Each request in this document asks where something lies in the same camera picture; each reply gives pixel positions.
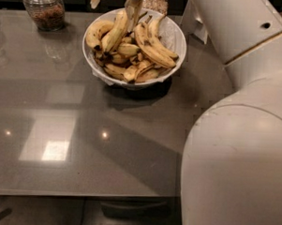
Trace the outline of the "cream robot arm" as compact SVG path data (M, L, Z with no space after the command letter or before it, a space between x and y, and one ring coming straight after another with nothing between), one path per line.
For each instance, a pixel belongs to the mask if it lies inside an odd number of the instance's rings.
M282 225L282 16L268 0L191 0L234 86L182 156L182 225Z

